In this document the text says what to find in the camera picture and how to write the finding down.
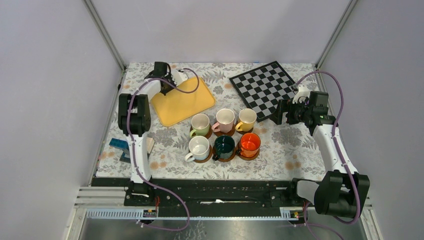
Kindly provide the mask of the yellow plastic tray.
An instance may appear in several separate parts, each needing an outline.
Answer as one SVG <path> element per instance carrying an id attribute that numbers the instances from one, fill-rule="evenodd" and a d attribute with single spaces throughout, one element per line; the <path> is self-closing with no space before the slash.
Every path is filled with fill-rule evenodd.
<path id="1" fill-rule="evenodd" d="M 173 89 L 166 95 L 156 94 L 150 101 L 159 121 L 165 127 L 171 127 L 187 118 L 213 107 L 216 99 L 203 81 L 193 93 L 182 93 Z"/>

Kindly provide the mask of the black and white chessboard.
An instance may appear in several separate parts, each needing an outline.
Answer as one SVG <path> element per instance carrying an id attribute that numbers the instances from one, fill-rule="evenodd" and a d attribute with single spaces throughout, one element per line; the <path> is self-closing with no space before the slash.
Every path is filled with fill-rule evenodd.
<path id="1" fill-rule="evenodd" d="M 232 76 L 229 81 L 246 107 L 256 112 L 258 123 L 269 119 L 279 100 L 295 96 L 294 80 L 277 61 Z"/>

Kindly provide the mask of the cream yellow mug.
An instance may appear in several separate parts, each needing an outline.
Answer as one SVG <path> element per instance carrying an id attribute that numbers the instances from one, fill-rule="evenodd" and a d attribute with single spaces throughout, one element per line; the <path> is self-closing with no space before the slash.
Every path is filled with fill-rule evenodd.
<path id="1" fill-rule="evenodd" d="M 238 114 L 238 122 L 235 126 L 237 132 L 249 132 L 254 128 L 257 114 L 253 109 L 244 108 Z"/>

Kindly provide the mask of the pink mug back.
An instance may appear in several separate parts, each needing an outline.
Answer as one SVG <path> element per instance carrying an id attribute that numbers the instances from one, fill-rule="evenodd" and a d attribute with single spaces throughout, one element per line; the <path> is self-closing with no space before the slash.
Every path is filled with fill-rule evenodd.
<path id="1" fill-rule="evenodd" d="M 210 119 L 206 114 L 199 113 L 192 117 L 189 136 L 206 136 L 210 131 Z"/>

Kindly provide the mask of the pink mug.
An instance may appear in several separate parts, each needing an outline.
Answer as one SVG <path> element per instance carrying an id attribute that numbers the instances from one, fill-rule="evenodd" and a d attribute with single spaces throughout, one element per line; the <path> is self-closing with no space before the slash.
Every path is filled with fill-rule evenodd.
<path id="1" fill-rule="evenodd" d="M 199 113 L 192 117 L 189 136 L 206 136 L 210 131 L 210 119 L 206 114 Z"/>
<path id="2" fill-rule="evenodd" d="M 235 113 L 228 108 L 220 109 L 216 113 L 216 123 L 211 126 L 211 129 L 214 133 L 222 132 L 228 133 L 232 131 L 234 121 L 235 121 Z"/>

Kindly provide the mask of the orange cup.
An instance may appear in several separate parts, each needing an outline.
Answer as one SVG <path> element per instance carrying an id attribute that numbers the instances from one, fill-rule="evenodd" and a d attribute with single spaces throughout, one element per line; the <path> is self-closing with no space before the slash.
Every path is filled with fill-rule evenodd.
<path id="1" fill-rule="evenodd" d="M 244 134 L 236 148 L 236 153 L 241 152 L 245 157 L 254 156 L 258 151 L 260 151 L 261 139 L 255 133 L 246 133 Z"/>

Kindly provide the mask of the dark walnut wooden coaster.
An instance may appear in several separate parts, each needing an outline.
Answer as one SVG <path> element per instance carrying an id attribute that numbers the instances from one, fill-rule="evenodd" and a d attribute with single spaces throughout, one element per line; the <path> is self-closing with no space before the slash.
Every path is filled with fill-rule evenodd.
<path id="1" fill-rule="evenodd" d="M 237 133 L 239 133 L 239 134 L 241 134 L 241 135 L 244 135 L 244 134 L 247 134 L 247 133 L 252 133 L 253 132 L 253 130 L 254 130 L 254 127 L 252 127 L 250 130 L 248 130 L 248 131 L 242 131 L 242 130 L 240 130 L 240 131 L 238 131 L 238 130 L 236 130 L 235 132 L 237 132 Z"/>

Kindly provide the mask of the pink mug front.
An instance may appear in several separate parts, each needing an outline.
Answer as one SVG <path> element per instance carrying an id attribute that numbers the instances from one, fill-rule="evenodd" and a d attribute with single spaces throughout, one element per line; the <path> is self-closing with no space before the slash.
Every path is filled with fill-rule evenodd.
<path id="1" fill-rule="evenodd" d="M 228 133 L 232 131 L 234 121 L 235 121 L 235 113 L 228 108 L 220 109 L 216 113 L 216 123 L 211 126 L 211 129 L 214 133 L 222 132 Z"/>

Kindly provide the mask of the white mug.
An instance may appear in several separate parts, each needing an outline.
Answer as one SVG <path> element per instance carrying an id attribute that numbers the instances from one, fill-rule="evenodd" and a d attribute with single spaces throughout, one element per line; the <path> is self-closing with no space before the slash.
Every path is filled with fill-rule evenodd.
<path id="1" fill-rule="evenodd" d="M 189 153 L 184 157 L 186 162 L 203 161 L 210 154 L 210 143 L 204 136 L 194 136 L 189 141 L 188 148 Z"/>

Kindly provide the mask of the dark green mug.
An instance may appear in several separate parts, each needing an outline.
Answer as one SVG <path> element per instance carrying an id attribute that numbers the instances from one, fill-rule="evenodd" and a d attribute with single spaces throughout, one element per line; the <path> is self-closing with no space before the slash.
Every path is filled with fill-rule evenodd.
<path id="1" fill-rule="evenodd" d="M 222 135 L 215 139 L 214 145 L 219 158 L 227 159 L 236 148 L 234 139 L 231 136 Z"/>

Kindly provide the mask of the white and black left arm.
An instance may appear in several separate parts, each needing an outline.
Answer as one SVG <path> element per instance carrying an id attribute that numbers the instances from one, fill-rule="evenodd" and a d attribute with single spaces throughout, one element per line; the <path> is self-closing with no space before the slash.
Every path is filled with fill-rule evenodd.
<path id="1" fill-rule="evenodd" d="M 156 61 L 139 89 L 118 97 L 117 122 L 129 146 L 133 183 L 143 184 L 152 176 L 147 151 L 147 134 L 151 127 L 149 102 L 156 94 L 166 94 L 175 86 L 170 65 Z"/>

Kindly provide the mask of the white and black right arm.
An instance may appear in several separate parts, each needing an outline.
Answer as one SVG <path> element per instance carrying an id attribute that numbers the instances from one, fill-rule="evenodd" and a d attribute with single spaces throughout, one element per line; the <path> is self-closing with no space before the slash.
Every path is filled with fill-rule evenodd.
<path id="1" fill-rule="evenodd" d="M 287 201 L 299 206 L 310 202 L 321 215 L 335 217 L 344 224 L 355 223 L 362 212 L 370 180 L 349 160 L 340 138 L 336 117 L 329 114 L 329 95 L 310 91 L 292 99 L 279 100 L 270 119 L 280 125 L 303 123 L 318 145 L 326 170 L 321 181 L 294 178 L 287 191 Z"/>

